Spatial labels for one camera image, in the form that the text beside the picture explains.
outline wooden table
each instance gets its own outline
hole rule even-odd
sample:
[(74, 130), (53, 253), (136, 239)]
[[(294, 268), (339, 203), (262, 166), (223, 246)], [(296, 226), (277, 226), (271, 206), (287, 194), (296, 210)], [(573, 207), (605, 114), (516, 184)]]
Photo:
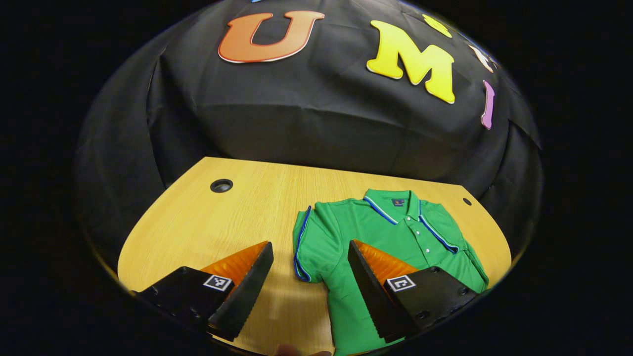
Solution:
[[(233, 188), (212, 192), (210, 185), (218, 179), (230, 179)], [(138, 221), (119, 257), (119, 280), (128, 289), (142, 291), (177, 267), (201, 269), (269, 240), (274, 263), (249, 319), (231, 344), (265, 355), (281, 343), (296, 345), (306, 354), (333, 352), (327, 289), (294, 275), (292, 228), (297, 213), (308, 205), (362, 199), (367, 189), (412, 190), (421, 200), (442, 204), (476, 251), (490, 286), (510, 268), (503, 233), (461, 186), (207, 157), (174, 182)]]

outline blue trim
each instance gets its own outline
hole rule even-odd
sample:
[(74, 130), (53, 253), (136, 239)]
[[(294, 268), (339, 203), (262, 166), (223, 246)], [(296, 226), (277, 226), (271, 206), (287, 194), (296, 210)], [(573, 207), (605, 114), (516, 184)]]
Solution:
[[(310, 216), (311, 210), (312, 210), (312, 207), (308, 205), (308, 209), (306, 211), (306, 217), (303, 219), (303, 225), (301, 226), (301, 231), (299, 231), (299, 236), (297, 237), (297, 250), (294, 252), (294, 273), (297, 275), (297, 277), (300, 280), (304, 282), (310, 282), (310, 275), (301, 266), (301, 263), (299, 262), (297, 254), (299, 253), (299, 246), (301, 246), (300, 245), (301, 235), (303, 235), (303, 232), (306, 230), (306, 225), (308, 224), (308, 217)], [(308, 278), (305, 278), (301, 274), (299, 274), (299, 270), (301, 270), (301, 273), (308, 276)]]
[(448, 242), (446, 242), (446, 240), (444, 240), (442, 238), (442, 236), (439, 235), (439, 233), (435, 232), (435, 230), (433, 230), (433, 228), (430, 226), (430, 224), (426, 221), (426, 219), (424, 218), (424, 216), (422, 215), (422, 202), (420, 202), (420, 222), (424, 224), (424, 226), (427, 228), (427, 230), (430, 231), (431, 234), (433, 234), (433, 236), (435, 236), (435, 238), (442, 243), (442, 245), (444, 245), (444, 247), (446, 247), (447, 250), (449, 250), (450, 252), (453, 253), (453, 255), (455, 253), (458, 253), (460, 251), (460, 248), (457, 246), (453, 246), (451, 244), (449, 244)]
[(388, 216), (387, 213), (383, 213), (382, 209), (378, 207), (378, 205), (372, 203), (372, 199), (369, 197), (364, 197), (363, 200), (365, 200), (367, 203), (369, 203), (369, 205), (372, 206), (372, 208), (374, 210), (376, 210), (377, 213), (380, 214), (380, 216), (382, 216), (383, 218), (387, 219), (388, 222), (392, 223), (393, 225), (397, 225), (398, 222), (396, 222), (392, 217)]

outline green polo shirt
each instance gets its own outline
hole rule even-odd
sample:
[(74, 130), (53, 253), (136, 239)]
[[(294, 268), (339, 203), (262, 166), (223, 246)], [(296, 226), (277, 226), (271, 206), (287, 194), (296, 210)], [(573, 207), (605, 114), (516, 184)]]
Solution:
[(368, 243), (418, 269), (438, 266), (481, 293), (488, 278), (460, 229), (440, 204), (413, 191), (369, 189), (362, 200), (315, 203), (299, 212), (292, 233), (294, 269), (325, 282), (335, 356), (397, 343), (378, 337), (347, 259), (349, 241)]

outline black cloth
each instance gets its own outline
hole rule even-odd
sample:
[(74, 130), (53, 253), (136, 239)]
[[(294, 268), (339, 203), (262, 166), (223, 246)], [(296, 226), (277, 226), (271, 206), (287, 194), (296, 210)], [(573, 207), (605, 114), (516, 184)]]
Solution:
[[(291, 10), (325, 14), (299, 53), (266, 63), (219, 57), (232, 19), (273, 13), (253, 39), (271, 44)], [(430, 73), (413, 86), (406, 74), (394, 80), (367, 70), (379, 44), (372, 20), (405, 30), (421, 51), (435, 44), (451, 54), (454, 104), (425, 90)], [(216, 156), (460, 184), (517, 256), (539, 217), (537, 127), (503, 63), (489, 73), (472, 42), (450, 31), (452, 39), (396, 0), (226, 0), (188, 16), (129, 58), (86, 116), (73, 175), (86, 233), (116, 270), (147, 208), (200, 159)], [(496, 94), (491, 130), (480, 123), (482, 79)]]

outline orange letter u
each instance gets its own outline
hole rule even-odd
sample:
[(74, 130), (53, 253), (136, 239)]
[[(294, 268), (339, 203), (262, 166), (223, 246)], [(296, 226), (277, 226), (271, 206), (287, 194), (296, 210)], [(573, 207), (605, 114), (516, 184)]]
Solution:
[(268, 62), (290, 57), (302, 50), (308, 43), (312, 26), (324, 14), (314, 11), (290, 11), (290, 25), (285, 37), (273, 44), (254, 44), (253, 36), (262, 21), (271, 18), (271, 13), (257, 13), (239, 17), (229, 22), (229, 31), (222, 39), (218, 54), (233, 63)]

